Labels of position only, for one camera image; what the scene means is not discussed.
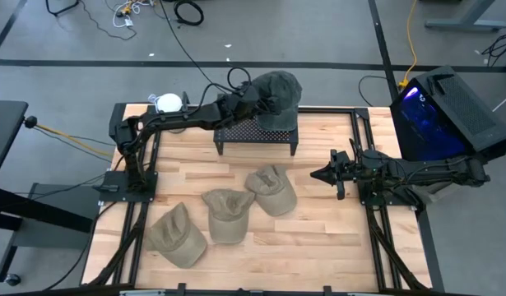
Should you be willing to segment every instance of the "wooden tabletop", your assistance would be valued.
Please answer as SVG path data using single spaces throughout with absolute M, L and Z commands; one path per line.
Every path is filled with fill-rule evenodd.
M 128 104 L 124 115 L 144 113 L 146 106 Z M 369 114 L 377 150 L 400 157 L 390 110 L 369 108 Z M 365 139 L 361 120 L 359 126 Z M 346 199 L 338 201 L 334 187 L 309 176 L 327 164 L 330 149 L 346 150 L 353 159 L 348 115 L 300 114 L 294 157 L 289 145 L 239 143 L 226 143 L 224 154 L 219 156 L 212 137 L 213 132 L 199 128 L 161 135 L 156 165 L 159 182 L 146 227 L 184 202 L 193 223 L 207 237 L 208 247 L 192 268 L 179 269 L 158 252 L 147 251 L 143 244 L 137 288 L 176 289 L 178 283 L 186 283 L 187 289 L 321 291 L 324 285 L 331 285 L 333 291 L 378 290 L 366 214 L 356 187 L 346 183 Z M 114 164 L 118 158 L 116 151 Z M 271 217 L 253 203 L 245 240 L 236 245 L 214 244 L 208 232 L 208 209 L 200 195 L 216 188 L 243 191 L 247 174 L 266 164 L 287 167 L 298 205 L 290 213 Z M 119 202 L 97 223 L 83 283 L 94 279 L 118 248 L 126 207 Z M 421 283 L 431 286 L 415 213 L 406 206 L 389 206 L 388 212 L 398 254 Z M 381 253 L 391 286 L 382 248 Z M 125 262 L 131 256 L 132 249 Z M 124 268 L 122 282 L 127 281 L 128 270 Z

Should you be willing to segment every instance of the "mesh platform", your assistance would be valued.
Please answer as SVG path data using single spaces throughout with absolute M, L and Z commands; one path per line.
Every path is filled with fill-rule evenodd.
M 222 128 L 214 131 L 214 143 L 219 155 L 223 155 L 223 145 L 232 143 L 271 143 L 290 144 L 290 153 L 295 155 L 299 144 L 299 129 L 290 132 L 262 130 L 256 118 L 245 120 L 232 128 Z

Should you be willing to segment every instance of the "khaki cap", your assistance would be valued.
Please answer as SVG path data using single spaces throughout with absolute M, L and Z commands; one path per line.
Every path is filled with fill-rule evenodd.
M 209 206 L 209 231 L 215 243 L 239 243 L 245 238 L 254 193 L 216 189 L 202 194 Z
M 149 251 L 158 251 L 179 268 L 189 268 L 202 256 L 207 241 L 188 218 L 181 202 L 152 225 L 146 239 Z
M 256 201 L 271 216 L 285 214 L 296 206 L 295 190 L 285 169 L 279 165 L 268 165 L 250 173 L 245 187 L 256 193 Z

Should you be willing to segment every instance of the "gray cap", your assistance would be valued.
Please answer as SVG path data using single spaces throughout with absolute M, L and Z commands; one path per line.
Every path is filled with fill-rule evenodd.
M 202 256 L 207 241 L 181 202 L 152 225 L 146 245 L 149 251 L 158 251 L 177 267 L 189 268 Z
M 209 206 L 209 231 L 215 243 L 239 243 L 245 238 L 249 207 L 254 194 L 230 189 L 215 189 L 202 194 Z
M 278 98 L 278 104 L 282 109 L 279 115 L 258 115 L 260 128 L 267 131 L 295 130 L 302 97 L 302 86 L 296 77 L 289 72 L 273 71 L 258 76 L 252 84 L 261 98 Z
M 279 165 L 269 165 L 250 173 L 245 179 L 245 187 L 256 193 L 256 201 L 266 213 L 277 216 L 293 210 L 296 206 L 296 193 Z

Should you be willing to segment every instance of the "cable bundle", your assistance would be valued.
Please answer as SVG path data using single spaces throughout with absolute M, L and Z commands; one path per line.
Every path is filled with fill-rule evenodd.
M 501 43 L 504 40 L 506 40 L 506 34 L 498 37 L 497 40 L 495 42 L 493 42 L 491 46 L 489 46 L 487 49 L 485 49 L 481 53 L 482 55 L 485 55 L 485 54 L 489 55 L 489 60 L 486 64 L 487 67 L 493 67 L 496 64 L 496 62 L 498 62 L 498 59 L 501 58 L 501 56 L 506 53 L 506 42 L 499 45 L 499 43 Z M 495 58 L 492 65 L 490 65 L 491 58 Z

